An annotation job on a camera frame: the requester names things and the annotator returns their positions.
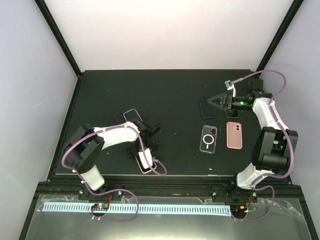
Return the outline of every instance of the black table surface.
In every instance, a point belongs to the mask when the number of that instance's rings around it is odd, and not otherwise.
[[[215,118],[203,119],[199,97],[226,92],[224,82],[250,74],[250,70],[87,70],[68,124],[65,140],[84,123],[108,127],[125,122],[123,113],[136,109],[146,121],[155,118],[161,130],[154,137],[159,150],[153,155],[163,162],[168,176],[233,176],[251,162],[251,152],[261,131],[250,111],[239,118],[227,118],[223,110],[212,107]],[[248,81],[236,84],[237,96],[247,94]],[[227,122],[242,125],[243,147],[227,148]],[[217,127],[215,152],[199,150],[204,125]],[[128,157],[128,143],[101,152],[96,165],[102,175],[143,175]],[[72,174],[61,165],[55,174]]]

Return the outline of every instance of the phone case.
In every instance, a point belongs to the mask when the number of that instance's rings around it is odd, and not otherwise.
[[[242,149],[242,126],[238,122],[226,124],[226,146],[230,149]]]
[[[217,131],[215,126],[204,125],[202,128],[200,151],[213,154],[216,150]]]

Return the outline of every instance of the purple cable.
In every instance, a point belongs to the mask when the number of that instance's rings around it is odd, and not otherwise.
[[[237,80],[234,80],[233,83],[236,84],[236,83],[239,83],[241,82],[242,80],[245,80],[247,78],[250,78],[254,75],[257,75],[257,74],[261,74],[261,73],[276,73],[276,74],[279,74],[282,78],[283,78],[283,86],[282,88],[275,94],[273,95],[273,97],[270,99],[269,101],[269,104],[276,98],[276,96],[278,96],[280,93],[282,93],[282,91],[286,88],[287,86],[287,79],[285,77],[285,75],[277,70],[272,70],[272,69],[265,69],[265,70],[261,70],[261,71],[256,71],[256,72],[253,72],[247,76],[244,76],[244,77],[241,77]]]
[[[269,210],[268,210],[264,215],[262,215],[261,217],[255,218],[255,219],[239,219],[239,218],[236,218],[236,217],[231,213],[231,217],[232,217],[235,221],[255,222],[255,221],[262,220],[262,219],[264,219],[266,216],[268,216],[269,213],[271,212],[272,207],[273,207],[274,202],[275,202],[275,189],[274,189],[274,187],[271,186],[271,185],[267,185],[267,186],[260,187],[260,188],[255,188],[256,191],[262,191],[262,190],[265,190],[265,189],[271,189],[271,190],[272,190],[272,200],[271,200],[271,206],[270,206]]]
[[[124,125],[121,125],[121,126],[112,126],[112,127],[107,128],[107,129],[105,130],[105,132],[110,131],[110,130],[113,130],[113,129],[122,129],[122,128],[131,129],[131,130],[133,130],[133,131],[137,134],[137,136],[138,136],[138,138],[139,138],[139,141],[140,141],[140,145],[141,145],[141,149],[142,149],[142,152],[143,152],[143,156],[144,156],[145,159],[147,159],[145,150],[144,150],[144,148],[143,148],[144,143],[143,143],[143,141],[142,141],[142,138],[140,137],[139,132],[138,132],[137,130],[135,130],[133,127],[131,127],[131,126],[124,126]],[[79,176],[79,178],[84,182],[84,185],[85,185],[86,189],[89,191],[89,193],[91,193],[91,194],[94,195],[94,196],[103,196],[103,195],[107,195],[107,194],[110,194],[110,193],[113,193],[113,192],[118,192],[118,191],[122,191],[122,192],[126,192],[126,193],[131,194],[131,195],[134,197],[134,199],[136,200],[136,211],[135,211],[134,215],[133,215],[132,217],[128,218],[128,219],[116,219],[116,218],[109,218],[109,217],[96,217],[96,216],[93,215],[94,209],[92,209],[92,211],[91,211],[91,216],[92,216],[93,218],[99,218],[99,219],[104,219],[104,220],[111,220],[111,221],[116,221],[116,222],[128,222],[128,221],[131,221],[131,220],[135,219],[135,218],[137,217],[138,211],[139,211],[139,201],[138,201],[136,195],[135,195],[133,192],[131,192],[131,191],[129,191],[129,190],[126,190],[126,189],[119,188],[119,189],[113,189],[113,190],[106,191],[106,192],[102,192],[102,193],[95,193],[95,192],[93,192],[93,191],[91,190],[91,188],[89,187],[89,185],[86,183],[85,179],[76,171],[76,169],[74,169],[73,167],[70,167],[70,166],[66,165],[66,163],[65,163],[68,154],[69,154],[73,149],[75,149],[79,144],[81,144],[81,143],[84,142],[85,140],[87,140],[87,139],[89,139],[89,138],[91,138],[91,137],[93,137],[93,136],[95,136],[95,135],[101,134],[101,133],[103,133],[103,132],[104,132],[103,130],[99,130],[99,131],[90,133],[90,134],[88,134],[87,136],[81,138],[81,139],[80,139],[79,141],[77,141],[75,144],[73,144],[73,145],[64,153],[64,155],[63,155],[63,157],[62,157],[62,159],[61,159],[61,164],[62,164],[62,166],[63,166],[64,168],[71,169],[72,171],[74,171],[74,172]],[[165,167],[165,166],[162,164],[162,162],[160,162],[159,160],[157,160],[157,162],[163,167],[164,173],[159,173],[159,172],[155,171],[155,170],[150,166],[149,162],[146,161],[146,163],[148,164],[148,166],[150,167],[150,169],[151,169],[154,173],[156,173],[156,174],[159,175],[159,176],[164,176],[164,175],[166,175],[166,174],[167,174],[167,169],[166,169],[166,167]]]
[[[285,75],[283,75],[281,72],[277,71],[277,70],[271,70],[271,69],[265,69],[265,70],[261,70],[261,71],[256,71],[254,73],[251,73],[247,76],[244,76],[242,78],[239,78],[237,80],[234,81],[234,83],[238,83],[238,82],[241,82],[242,80],[244,79],[247,79],[247,78],[250,78],[254,75],[257,75],[257,74],[260,74],[260,73],[265,73],[265,72],[272,72],[272,73],[276,73],[276,74],[279,74],[282,78],[283,78],[283,86],[282,88],[270,99],[269,101],[269,108],[270,108],[270,112],[274,118],[274,120],[276,121],[276,124],[278,125],[278,127],[281,129],[281,131],[283,132],[286,140],[287,140],[287,143],[288,143],[288,146],[289,146],[289,150],[290,150],[290,165],[289,165],[289,169],[288,171],[284,174],[284,175],[274,175],[274,174],[268,174],[266,173],[264,176],[268,176],[268,177],[272,177],[272,178],[275,178],[275,179],[284,179],[286,177],[288,177],[290,175],[290,173],[292,172],[292,169],[294,168],[294,148],[292,146],[292,142],[290,140],[290,137],[286,131],[286,129],[281,125],[279,121],[279,119],[277,118],[277,115],[275,113],[275,110],[273,109],[273,106],[271,106],[271,103],[272,101],[275,99],[276,96],[278,96],[280,93],[282,93],[282,91],[286,88],[287,86],[287,79],[285,77]],[[260,180],[263,176],[260,175],[258,176],[256,179],[254,179],[251,183],[251,185],[253,186],[258,180]],[[266,216],[269,215],[269,213],[271,212],[272,210],[272,207],[274,205],[274,201],[275,201],[275,189],[271,186],[271,185],[268,185],[268,186],[264,186],[264,187],[261,187],[261,188],[255,188],[253,187],[253,189],[255,191],[261,191],[261,190],[264,190],[266,188],[271,188],[272,190],[272,202],[271,202],[271,206],[270,206],[270,209],[261,217],[258,217],[256,219],[249,219],[249,220],[243,220],[243,219],[238,219],[238,218],[235,218],[235,216],[232,215],[232,217],[236,220],[236,221],[244,221],[244,222],[254,222],[254,221],[258,221],[258,220],[261,220],[261,219],[264,219]]]

